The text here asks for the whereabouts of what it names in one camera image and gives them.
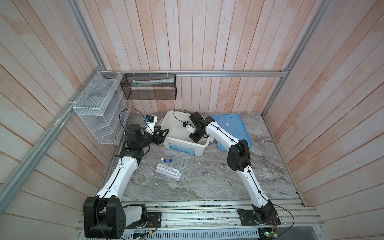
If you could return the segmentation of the white plastic storage bin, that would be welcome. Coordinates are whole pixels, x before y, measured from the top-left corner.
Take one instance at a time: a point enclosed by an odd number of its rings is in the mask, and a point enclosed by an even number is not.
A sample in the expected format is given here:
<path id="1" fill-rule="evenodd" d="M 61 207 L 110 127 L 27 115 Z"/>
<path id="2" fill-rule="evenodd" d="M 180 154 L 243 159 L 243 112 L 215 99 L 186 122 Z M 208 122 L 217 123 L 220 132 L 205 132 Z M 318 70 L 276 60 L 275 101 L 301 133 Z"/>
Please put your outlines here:
<path id="1" fill-rule="evenodd" d="M 213 137 L 201 138 L 195 143 L 189 135 L 191 134 L 184 126 L 183 122 L 189 121 L 191 114 L 180 111 L 168 111 L 161 120 L 162 129 L 169 129 L 163 145 L 166 149 L 201 157 L 205 148 L 214 140 Z"/>

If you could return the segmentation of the blue capped test tube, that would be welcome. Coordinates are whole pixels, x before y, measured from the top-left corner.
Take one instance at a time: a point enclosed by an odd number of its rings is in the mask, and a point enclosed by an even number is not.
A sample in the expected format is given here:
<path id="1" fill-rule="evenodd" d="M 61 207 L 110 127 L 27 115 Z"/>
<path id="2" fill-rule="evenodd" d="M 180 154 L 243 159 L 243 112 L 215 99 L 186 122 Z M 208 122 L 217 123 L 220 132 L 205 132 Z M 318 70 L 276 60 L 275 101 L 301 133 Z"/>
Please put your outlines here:
<path id="1" fill-rule="evenodd" d="M 163 163 L 164 163 L 165 169 L 168 170 L 168 163 L 167 163 L 167 160 L 164 159 L 164 160 L 163 160 Z"/>
<path id="2" fill-rule="evenodd" d="M 171 172 L 174 172 L 173 160 L 172 159 L 169 159 L 169 166 L 170 166 Z"/>

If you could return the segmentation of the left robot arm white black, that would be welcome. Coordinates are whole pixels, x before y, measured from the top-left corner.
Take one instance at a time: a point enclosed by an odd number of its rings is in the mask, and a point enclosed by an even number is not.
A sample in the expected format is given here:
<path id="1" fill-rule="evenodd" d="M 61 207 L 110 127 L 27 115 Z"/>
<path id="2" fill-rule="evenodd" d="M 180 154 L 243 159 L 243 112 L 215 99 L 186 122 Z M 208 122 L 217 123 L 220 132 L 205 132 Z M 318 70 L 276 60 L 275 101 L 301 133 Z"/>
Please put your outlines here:
<path id="1" fill-rule="evenodd" d="M 162 144 L 168 133 L 168 129 L 163 130 L 160 126 L 144 129 L 139 124 L 131 124 L 126 127 L 125 142 L 118 154 L 118 164 L 114 172 L 96 196 L 88 197 L 84 202 L 86 238 L 121 239 L 126 227 L 147 226 L 146 206 L 123 206 L 122 197 L 131 176 L 147 154 L 144 149 L 150 144 Z"/>

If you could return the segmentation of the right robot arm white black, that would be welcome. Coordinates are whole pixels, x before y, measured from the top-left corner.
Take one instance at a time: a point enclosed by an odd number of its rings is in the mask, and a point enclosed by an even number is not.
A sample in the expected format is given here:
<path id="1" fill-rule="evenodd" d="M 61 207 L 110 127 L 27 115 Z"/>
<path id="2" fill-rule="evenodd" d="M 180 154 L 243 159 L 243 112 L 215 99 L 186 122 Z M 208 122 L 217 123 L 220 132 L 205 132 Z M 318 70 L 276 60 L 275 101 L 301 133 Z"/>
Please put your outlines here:
<path id="1" fill-rule="evenodd" d="M 280 225 L 281 220 L 275 205 L 264 193 L 254 174 L 248 142 L 229 134 L 210 116 L 202 117 L 199 112 L 194 112 L 189 116 L 189 119 L 191 124 L 184 123 L 183 126 L 191 132 L 190 138 L 196 143 L 201 138 L 209 136 L 221 143 L 228 152 L 228 166 L 243 181 L 251 197 L 253 209 L 237 210 L 238 215 L 243 221 L 242 225 Z"/>

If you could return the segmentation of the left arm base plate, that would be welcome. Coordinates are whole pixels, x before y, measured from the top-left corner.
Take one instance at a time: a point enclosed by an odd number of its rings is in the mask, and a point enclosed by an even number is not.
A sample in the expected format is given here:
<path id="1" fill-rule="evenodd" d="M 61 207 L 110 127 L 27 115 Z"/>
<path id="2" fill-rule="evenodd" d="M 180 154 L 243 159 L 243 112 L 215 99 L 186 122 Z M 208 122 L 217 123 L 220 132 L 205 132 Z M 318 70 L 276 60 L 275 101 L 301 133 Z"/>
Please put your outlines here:
<path id="1" fill-rule="evenodd" d="M 149 212 L 147 213 L 147 226 L 146 228 L 159 229 L 162 224 L 161 212 Z"/>

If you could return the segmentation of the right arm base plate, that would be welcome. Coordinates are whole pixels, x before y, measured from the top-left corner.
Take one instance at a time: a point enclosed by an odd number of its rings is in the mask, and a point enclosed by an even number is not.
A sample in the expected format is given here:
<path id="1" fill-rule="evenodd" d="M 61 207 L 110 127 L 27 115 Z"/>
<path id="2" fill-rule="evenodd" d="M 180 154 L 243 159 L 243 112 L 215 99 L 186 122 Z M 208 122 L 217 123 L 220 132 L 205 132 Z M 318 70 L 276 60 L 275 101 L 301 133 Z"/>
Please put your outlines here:
<path id="1" fill-rule="evenodd" d="M 274 210 L 270 215 L 263 215 L 261 212 L 257 212 L 255 210 L 244 209 L 238 209 L 237 213 L 240 217 L 242 226 L 281 225 L 281 220 L 276 210 Z"/>

